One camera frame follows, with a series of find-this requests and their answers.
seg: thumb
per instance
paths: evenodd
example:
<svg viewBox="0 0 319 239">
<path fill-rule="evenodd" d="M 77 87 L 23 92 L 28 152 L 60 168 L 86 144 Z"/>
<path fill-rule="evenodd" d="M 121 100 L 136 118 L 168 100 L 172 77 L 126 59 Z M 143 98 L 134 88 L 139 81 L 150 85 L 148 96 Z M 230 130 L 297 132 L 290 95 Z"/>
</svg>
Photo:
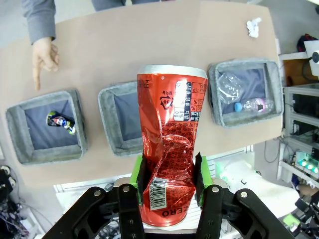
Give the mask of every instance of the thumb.
<svg viewBox="0 0 319 239">
<path fill-rule="evenodd" d="M 42 60 L 44 61 L 44 64 L 50 69 L 50 70 L 57 70 L 58 66 L 57 64 L 52 60 L 51 56 L 45 55 L 42 57 Z"/>
</svg>

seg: human hand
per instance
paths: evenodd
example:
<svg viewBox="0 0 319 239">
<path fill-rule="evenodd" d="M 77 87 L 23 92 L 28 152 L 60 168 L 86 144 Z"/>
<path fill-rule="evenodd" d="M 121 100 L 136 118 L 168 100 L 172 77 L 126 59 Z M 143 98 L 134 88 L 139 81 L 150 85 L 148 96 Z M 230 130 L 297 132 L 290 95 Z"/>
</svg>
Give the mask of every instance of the human hand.
<svg viewBox="0 0 319 239">
<path fill-rule="evenodd" d="M 33 44 L 33 80 L 35 89 L 40 90 L 41 69 L 47 71 L 57 71 L 59 64 L 59 54 L 57 46 L 52 44 L 51 37 L 41 38 Z"/>
</svg>

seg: floor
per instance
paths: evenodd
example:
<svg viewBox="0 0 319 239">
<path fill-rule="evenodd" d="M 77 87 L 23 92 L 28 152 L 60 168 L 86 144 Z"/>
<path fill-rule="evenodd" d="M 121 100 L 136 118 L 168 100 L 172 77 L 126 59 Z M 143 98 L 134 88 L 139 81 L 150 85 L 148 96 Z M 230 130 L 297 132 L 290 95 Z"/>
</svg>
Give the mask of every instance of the floor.
<svg viewBox="0 0 319 239">
<path fill-rule="evenodd" d="M 251 2 L 260 2 L 260 0 L 251 0 Z M 57 8 L 56 22 L 94 13 L 90 0 L 55 0 L 55 3 Z M 270 9 L 281 53 L 295 52 L 298 38 L 305 33 L 319 38 L 319 15 L 317 15 L 313 3 L 306 0 L 263 0 L 260 5 Z M 0 0 L 0 6 L 0 48 L 2 48 L 17 39 L 26 37 L 27 26 L 22 17 L 21 0 Z M 6 142 L 1 142 L 1 144 L 2 147 L 6 147 Z M 256 170 L 261 171 L 267 180 L 274 183 L 278 183 L 276 181 L 278 159 L 273 163 L 267 163 L 265 156 L 268 161 L 276 159 L 278 146 L 278 141 L 274 140 L 267 142 L 265 151 L 264 142 L 254 146 Z M 14 164 L 8 158 L 5 162 L 0 161 L 0 164 L 8 164 L 15 169 Z M 17 175 L 17 179 L 21 198 L 44 214 L 52 223 L 59 219 L 62 215 L 62 208 L 55 197 L 53 187 L 26 188 L 19 175 Z M 34 213 L 44 229 L 48 230 L 50 224 L 36 211 Z"/>
</svg>

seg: jeans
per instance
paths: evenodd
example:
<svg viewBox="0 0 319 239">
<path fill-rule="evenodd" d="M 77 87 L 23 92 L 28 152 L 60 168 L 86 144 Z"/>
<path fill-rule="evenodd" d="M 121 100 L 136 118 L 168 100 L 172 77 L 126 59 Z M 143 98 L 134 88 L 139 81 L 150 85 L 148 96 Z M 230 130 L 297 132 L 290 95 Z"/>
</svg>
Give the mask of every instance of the jeans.
<svg viewBox="0 0 319 239">
<path fill-rule="evenodd" d="M 133 4 L 156 2 L 160 0 L 131 0 Z M 102 11 L 109 8 L 125 6 L 126 0 L 92 0 L 95 11 Z"/>
</svg>

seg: gray shirt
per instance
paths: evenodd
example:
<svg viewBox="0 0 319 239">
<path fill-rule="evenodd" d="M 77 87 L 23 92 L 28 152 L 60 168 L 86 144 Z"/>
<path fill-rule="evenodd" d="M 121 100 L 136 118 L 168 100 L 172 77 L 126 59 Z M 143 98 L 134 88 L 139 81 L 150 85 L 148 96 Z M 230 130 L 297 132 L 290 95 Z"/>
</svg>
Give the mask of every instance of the gray shirt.
<svg viewBox="0 0 319 239">
<path fill-rule="evenodd" d="M 54 0 L 22 0 L 22 6 L 31 43 L 44 37 L 55 39 Z"/>
</svg>

